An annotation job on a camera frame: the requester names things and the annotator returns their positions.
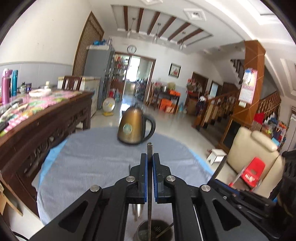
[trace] gray cloth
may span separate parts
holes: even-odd
[[[94,128],[69,136],[38,189],[38,213],[44,224],[54,219],[91,185],[112,186],[129,175],[130,167],[139,165],[141,153],[147,152],[147,142],[136,146],[124,145],[117,140],[117,130],[112,127]],[[149,142],[153,144],[153,152],[159,153],[160,163],[169,166],[172,175],[197,187],[210,179],[211,174],[180,142],[157,133]],[[152,218],[171,224],[171,205],[154,203]],[[134,222],[130,205],[125,240],[132,240],[138,225],[146,219],[146,205],[137,222]]]

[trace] ceiling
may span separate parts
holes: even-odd
[[[234,44],[257,39],[266,49],[265,65],[280,94],[296,100],[294,84],[296,83],[296,70],[291,67],[296,63],[296,45],[284,25],[260,0],[88,1],[99,22],[102,23],[106,36],[126,37],[123,6],[127,6],[127,29],[131,26],[132,18],[136,18],[130,38],[147,42],[152,42],[157,32],[157,23],[161,23],[159,28],[161,31],[169,19],[175,17],[176,19],[163,32],[157,44],[176,50],[178,50],[176,43],[183,37],[182,31],[169,41],[167,39],[180,26],[189,23],[190,25],[184,29],[185,36],[197,29],[201,29],[202,32],[184,41],[186,48],[183,52],[203,54],[213,61],[216,57],[227,56],[228,52],[242,56],[244,48],[236,48]],[[143,9],[143,15],[139,32],[137,32],[141,9]],[[149,27],[157,12],[159,16],[149,33]],[[193,12],[201,12],[201,18],[191,18]]]
[[[189,46],[212,37],[212,34],[199,26],[163,12],[123,5],[113,5],[112,9],[118,31],[131,29],[140,39],[150,39],[146,37],[153,37],[157,30],[158,37],[168,41],[167,44],[180,44],[183,40],[183,43]]]
[[[98,18],[100,24],[102,23],[101,25],[104,28],[106,36],[125,38],[127,36],[127,30],[131,27],[132,19],[135,18],[130,38],[152,43],[158,28],[157,23],[161,23],[159,28],[160,32],[161,29],[169,23],[171,18],[176,18],[163,32],[157,44],[178,50],[179,46],[177,43],[183,38],[183,31],[185,32],[185,37],[194,31],[198,31],[197,34],[193,33],[192,35],[194,36],[184,41],[185,48],[183,52],[186,54],[196,53],[199,50],[236,43],[243,40],[242,36],[233,31],[227,23],[221,21],[218,17],[202,9],[195,3],[191,3],[187,0],[155,0],[153,1],[154,4],[151,4],[151,1],[152,0],[89,0],[95,16]],[[127,30],[124,18],[124,6],[127,8]],[[137,32],[137,23],[141,9],[143,9],[143,15],[139,32]],[[151,32],[147,34],[156,13],[159,13],[159,15]],[[186,28],[182,31],[179,30],[178,34],[168,41],[168,38],[184,24],[187,25]]]

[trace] kettle handle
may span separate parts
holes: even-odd
[[[143,114],[143,125],[146,125],[146,121],[149,121],[151,123],[151,130],[149,134],[143,138],[141,142],[144,142],[148,140],[155,132],[156,124],[155,124],[155,119],[151,115]]]

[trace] kettle lid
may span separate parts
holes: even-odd
[[[136,112],[139,111],[139,112],[143,113],[142,108],[139,106],[138,102],[136,102],[134,105],[131,105],[126,111],[128,111],[128,110],[132,110],[132,111],[136,111]]]

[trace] wooden pillar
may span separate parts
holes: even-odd
[[[230,117],[224,135],[218,144],[218,148],[223,149],[227,153],[232,146],[234,137],[237,134],[238,129],[241,126],[250,128],[252,125],[254,116],[258,109],[264,78],[265,49],[262,47],[258,40],[245,41],[244,44],[246,47],[244,69],[253,68],[257,70],[257,82],[252,104],[246,104],[246,107],[243,108],[239,106],[239,100],[237,100],[235,103],[233,114]]]

